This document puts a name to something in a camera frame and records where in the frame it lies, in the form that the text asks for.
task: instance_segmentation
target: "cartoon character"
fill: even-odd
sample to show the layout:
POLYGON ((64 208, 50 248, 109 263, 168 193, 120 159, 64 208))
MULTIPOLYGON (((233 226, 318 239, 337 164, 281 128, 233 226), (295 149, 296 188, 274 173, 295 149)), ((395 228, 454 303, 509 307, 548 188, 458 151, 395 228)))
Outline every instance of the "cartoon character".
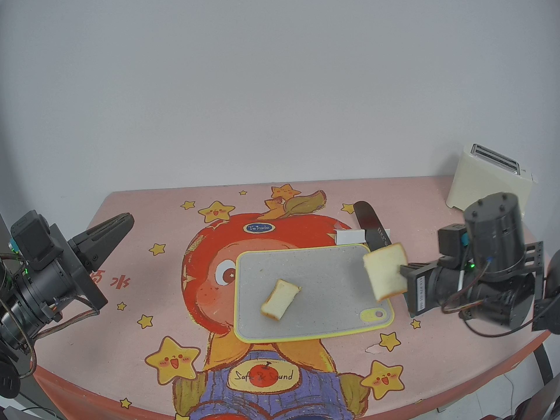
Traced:
POLYGON ((370 388, 360 384, 363 377, 338 374, 320 340, 246 344, 232 330, 235 261, 241 253, 330 246, 335 229, 349 228, 312 214, 325 205, 324 192, 297 196, 290 185, 272 191, 265 221, 261 213, 216 220, 186 250, 185 304, 210 338, 203 371, 173 381, 177 419, 351 420, 368 408, 370 388))

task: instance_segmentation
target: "table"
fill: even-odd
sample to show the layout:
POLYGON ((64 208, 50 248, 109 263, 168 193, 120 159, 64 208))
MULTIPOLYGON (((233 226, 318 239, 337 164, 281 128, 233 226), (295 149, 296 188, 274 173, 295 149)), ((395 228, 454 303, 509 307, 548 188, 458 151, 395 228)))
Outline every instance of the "table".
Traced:
MULTIPOLYGON (((231 331, 232 263, 241 252, 333 245, 334 229, 358 228, 352 204, 365 200, 410 261, 431 261, 437 229, 462 222, 444 202, 451 182, 379 178, 112 193, 92 224, 121 212, 136 222, 92 276, 109 304, 98 317, 38 341, 35 378, 69 420, 405 419, 455 401, 512 369, 548 333, 482 338, 439 310, 413 321, 400 295, 391 299, 396 319, 383 330, 254 346, 231 331), (256 223, 274 230, 255 233, 256 223)), ((73 302, 64 316, 81 310, 73 302)), ((473 323, 485 332, 497 328, 473 323)))

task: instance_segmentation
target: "black knife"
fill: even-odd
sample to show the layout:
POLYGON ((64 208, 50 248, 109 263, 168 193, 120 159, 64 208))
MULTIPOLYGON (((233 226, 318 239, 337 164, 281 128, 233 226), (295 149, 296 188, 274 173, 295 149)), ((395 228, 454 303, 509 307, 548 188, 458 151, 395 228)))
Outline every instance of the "black knife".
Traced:
POLYGON ((354 213, 356 214, 356 218, 358 218, 360 228, 366 231, 366 242, 371 251, 384 248, 391 244, 391 240, 372 206, 360 200, 354 203, 354 213))

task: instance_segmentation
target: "cartoon eye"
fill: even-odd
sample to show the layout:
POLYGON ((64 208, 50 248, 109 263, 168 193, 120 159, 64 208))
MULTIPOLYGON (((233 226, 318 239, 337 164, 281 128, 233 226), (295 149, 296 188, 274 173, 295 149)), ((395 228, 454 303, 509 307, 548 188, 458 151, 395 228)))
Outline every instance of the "cartoon eye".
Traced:
POLYGON ((232 260, 224 260, 216 267, 216 283, 225 286, 234 280, 235 263, 232 260))

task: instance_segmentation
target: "cartoon print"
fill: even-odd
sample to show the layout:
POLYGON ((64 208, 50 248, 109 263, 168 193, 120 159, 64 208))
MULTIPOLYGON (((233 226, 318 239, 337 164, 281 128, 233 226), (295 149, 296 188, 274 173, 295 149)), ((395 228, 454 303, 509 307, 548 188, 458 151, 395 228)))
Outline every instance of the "cartoon print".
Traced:
POLYGON ((348 214, 354 213, 354 204, 342 204, 341 212, 346 212, 348 214))
POLYGON ((371 372, 366 376, 361 385, 374 390, 374 398, 381 400, 391 390, 404 390, 400 380, 403 373, 402 366, 387 367, 382 362, 375 360, 371 363, 371 372))
POLYGON ((272 194, 270 195, 271 198, 290 200, 294 196, 301 194, 298 190, 294 190, 290 184, 286 184, 284 186, 272 186, 270 189, 272 190, 272 194))
POLYGON ((294 216, 297 214, 310 214, 316 212, 323 208, 326 204, 325 192, 319 190, 313 194, 307 196, 289 196, 288 200, 285 200, 282 196, 278 196, 271 200, 266 200, 264 203, 269 207, 269 211, 260 215, 258 220, 277 220, 280 218, 287 218, 289 216, 294 216))
POLYGON ((396 338, 396 332, 392 332, 391 334, 380 333, 380 336, 382 341, 379 345, 386 347, 390 352, 392 352, 396 346, 400 346, 400 340, 396 338))
POLYGON ((209 223, 215 220, 229 220, 230 212, 235 210, 234 206, 225 206, 219 200, 215 200, 212 205, 199 210, 198 213, 204 215, 204 222, 209 223))
POLYGON ((144 330, 144 328, 148 328, 149 326, 153 326, 152 325, 152 319, 153 319, 153 316, 146 316, 145 314, 142 314, 142 317, 136 323, 140 324, 142 326, 142 330, 144 330))
POLYGON ((126 288, 130 284, 130 277, 126 277, 124 274, 120 277, 113 277, 112 282, 109 286, 115 286, 115 289, 120 290, 121 288, 126 288))
POLYGON ((156 368, 158 383, 166 385, 173 378, 180 376, 194 380, 197 373, 193 361, 200 355, 196 347, 182 347, 171 336, 165 336, 161 341, 160 349, 144 360, 150 367, 156 368))
POLYGON ((189 208, 194 208, 194 201, 191 202, 186 200, 181 207, 183 207, 185 210, 188 210, 189 208))
POLYGON ((324 192, 300 194, 289 184, 272 187, 268 212, 215 220, 189 244, 183 297, 192 319, 210 336, 203 370, 193 379, 173 379, 176 418, 351 420, 367 410, 370 387, 360 384, 360 375, 337 373, 320 340, 246 344, 233 332, 235 261, 241 253, 332 246, 334 230, 349 228, 314 214, 326 204, 324 192))
POLYGON ((148 251, 150 251, 154 256, 158 255, 158 254, 164 254, 165 253, 165 244, 158 244, 155 243, 153 245, 153 248, 148 249, 148 251))
POLYGON ((260 215, 257 218, 258 220, 277 220, 286 213, 281 197, 274 198, 272 200, 267 199, 264 203, 270 210, 260 215))
POLYGON ((130 407, 130 405, 132 404, 130 401, 128 401, 128 398, 125 398, 124 400, 119 400, 120 401, 120 407, 121 408, 125 408, 126 410, 130 407))

